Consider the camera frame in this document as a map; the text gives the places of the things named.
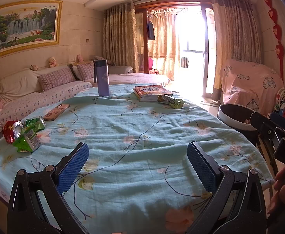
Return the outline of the right hand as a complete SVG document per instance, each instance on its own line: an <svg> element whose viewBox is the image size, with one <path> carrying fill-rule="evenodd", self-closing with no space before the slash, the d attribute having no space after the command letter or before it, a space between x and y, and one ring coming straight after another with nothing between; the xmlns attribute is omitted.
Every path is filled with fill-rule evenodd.
<svg viewBox="0 0 285 234"><path fill-rule="evenodd" d="M280 204L285 204L285 166L277 173L275 179L274 189L276 194L267 206L268 215L272 214Z"/></svg>

